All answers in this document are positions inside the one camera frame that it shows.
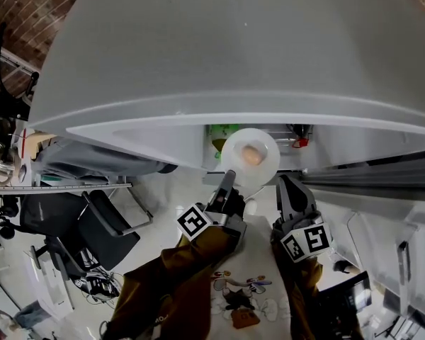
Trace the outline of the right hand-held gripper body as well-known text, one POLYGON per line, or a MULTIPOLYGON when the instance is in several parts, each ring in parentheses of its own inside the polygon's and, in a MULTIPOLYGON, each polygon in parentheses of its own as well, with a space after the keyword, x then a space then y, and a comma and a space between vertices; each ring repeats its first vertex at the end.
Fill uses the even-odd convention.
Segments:
POLYGON ((319 256, 332 245, 329 225, 318 210, 300 220, 277 219, 273 223, 272 239, 293 263, 319 256))

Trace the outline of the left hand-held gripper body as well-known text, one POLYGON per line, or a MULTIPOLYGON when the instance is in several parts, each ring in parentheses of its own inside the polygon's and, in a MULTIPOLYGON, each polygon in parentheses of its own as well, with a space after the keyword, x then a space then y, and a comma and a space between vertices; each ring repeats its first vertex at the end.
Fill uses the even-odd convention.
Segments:
POLYGON ((194 203, 176 218, 178 247, 191 245, 204 252, 233 252, 244 238, 245 202, 234 189, 218 188, 205 205, 194 203))

